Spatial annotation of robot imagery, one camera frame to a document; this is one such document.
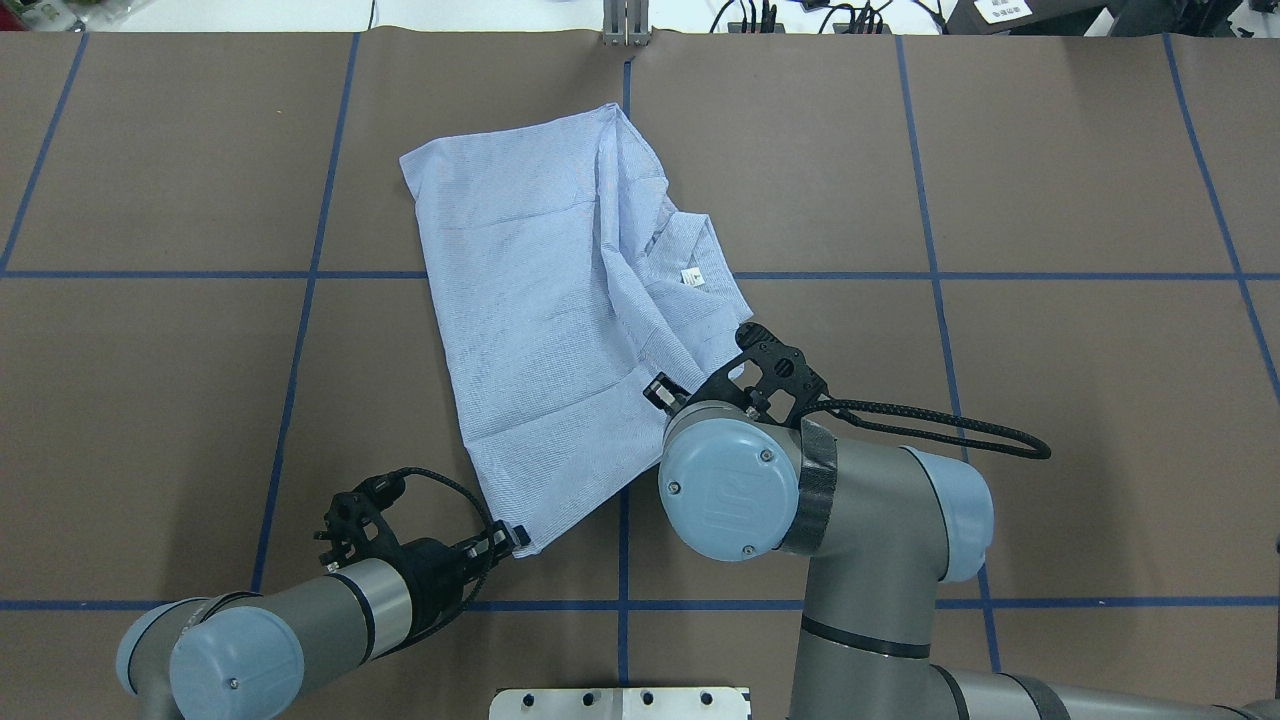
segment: folded fabric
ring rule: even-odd
[[[516,555],[540,552],[658,461],[645,386],[700,386],[751,310],[616,104],[434,140],[401,168],[463,445],[493,516],[529,530]]]

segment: light blue joint cap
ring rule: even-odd
[[[269,720],[302,688],[302,646],[261,607],[230,607],[187,630],[169,656],[173,700],[187,720]]]
[[[174,607],[191,602],[193,600],[209,600],[205,597],[188,597],[187,600],[179,600],[178,602],[169,602],[159,607],[152,607],[147,610],[142,618],[138,618],[129,625],[128,630],[124,630],[124,637],[120,638],[119,647],[115,648],[115,679],[120,680],[124,687],[124,692],[136,696],[138,691],[133,688],[133,683],[129,682],[129,661],[133,660],[133,648],[138,647],[138,642],[142,641],[142,635],[147,633],[147,629],[160,619],[161,615],[169,612]]]
[[[667,446],[658,492],[680,539],[713,560],[750,560],[791,528],[800,480],[764,430],[742,420],[691,424]]]
[[[973,465],[902,446],[915,456],[933,483],[947,525],[947,574],[943,583],[963,583],[978,574],[996,530],[996,507],[987,480]]]

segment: red object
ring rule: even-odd
[[[13,8],[5,4],[0,4],[0,31],[4,29],[28,29],[27,26],[22,24],[18,15],[14,14]]]

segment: metal clamp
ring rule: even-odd
[[[649,45],[649,0],[604,0],[605,45]]]

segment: light blue cloth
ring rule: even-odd
[[[401,158],[462,441],[540,552],[662,452],[659,372],[694,389],[751,310],[707,215],[680,213],[614,105]],[[705,284],[681,282],[699,268]]]

